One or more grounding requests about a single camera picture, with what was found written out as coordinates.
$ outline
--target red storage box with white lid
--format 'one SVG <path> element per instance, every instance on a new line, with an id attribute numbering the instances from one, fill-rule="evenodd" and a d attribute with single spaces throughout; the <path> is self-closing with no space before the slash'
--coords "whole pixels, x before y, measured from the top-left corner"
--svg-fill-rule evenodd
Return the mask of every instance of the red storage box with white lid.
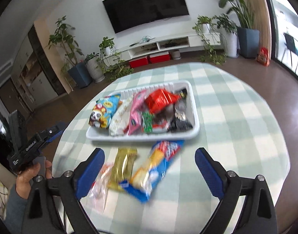
<path id="1" fill-rule="evenodd" d="M 151 63 L 158 63 L 162 61 L 169 61 L 170 60 L 170 53 L 169 52 L 163 52 L 163 53 L 157 53 L 157 54 L 151 54 L 150 55 L 150 62 Z"/>
<path id="2" fill-rule="evenodd" d="M 129 61 L 131 68 L 137 68 L 149 64 L 148 56 L 142 56 Z"/>

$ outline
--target person's hand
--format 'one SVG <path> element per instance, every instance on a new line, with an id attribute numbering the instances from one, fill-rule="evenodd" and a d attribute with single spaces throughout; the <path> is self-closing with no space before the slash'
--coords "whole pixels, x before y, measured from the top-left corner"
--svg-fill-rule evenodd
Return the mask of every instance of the person's hand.
<path id="1" fill-rule="evenodd" d="M 52 163 L 50 161 L 45 161 L 45 167 L 46 167 L 46 178 L 52 178 L 52 172 L 49 169 L 52 166 Z M 22 171 L 16 181 L 16 191 L 17 194 L 23 198 L 28 199 L 30 191 L 31 191 L 31 185 L 29 181 L 33 179 L 41 169 L 41 165 L 39 163 L 30 166 L 26 170 Z"/>

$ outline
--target pink snack bag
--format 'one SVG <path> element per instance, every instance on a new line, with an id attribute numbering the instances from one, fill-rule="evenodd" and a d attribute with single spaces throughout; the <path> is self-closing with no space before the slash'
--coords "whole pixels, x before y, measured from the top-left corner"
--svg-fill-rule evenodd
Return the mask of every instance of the pink snack bag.
<path id="1" fill-rule="evenodd" d="M 131 106 L 130 122 L 128 126 L 127 135 L 135 133 L 141 128 L 142 123 L 142 105 L 147 97 L 147 90 L 143 90 L 137 93 L 133 99 L 133 104 Z"/>

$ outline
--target tablecloth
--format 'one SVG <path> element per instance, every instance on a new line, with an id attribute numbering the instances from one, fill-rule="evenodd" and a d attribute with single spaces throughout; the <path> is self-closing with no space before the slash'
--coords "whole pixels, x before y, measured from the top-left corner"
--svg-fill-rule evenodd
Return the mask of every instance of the tablecloth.
<path id="1" fill-rule="evenodd" d="M 107 162 L 114 162 L 118 147 L 137 147 L 135 171 L 147 158 L 152 143 L 87 140 L 91 110 L 97 99 L 114 91 L 175 80 L 188 80 L 192 84 L 201 127 L 199 135 L 185 142 L 147 204 L 109 190 L 105 211 L 100 214 L 86 206 L 87 199 L 83 198 L 81 203 L 97 229 L 115 234 L 200 233 L 218 199 L 211 195 L 195 164 L 195 150 L 199 147 L 206 148 L 214 160 L 239 176 L 264 175 L 276 203 L 290 169 L 278 122 L 266 101 L 249 85 L 205 63 L 146 70 L 110 84 L 76 115 L 63 133 L 53 160 L 53 175 L 73 170 L 96 147 L 104 150 Z M 242 204 L 243 198 L 239 199 L 226 233 L 233 231 Z"/>

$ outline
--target television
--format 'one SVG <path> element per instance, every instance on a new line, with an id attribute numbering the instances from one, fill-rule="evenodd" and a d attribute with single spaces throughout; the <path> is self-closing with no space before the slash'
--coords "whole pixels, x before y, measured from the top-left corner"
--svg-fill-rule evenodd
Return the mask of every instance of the television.
<path id="1" fill-rule="evenodd" d="M 115 33 L 134 26 L 189 15 L 185 0 L 104 0 Z"/>

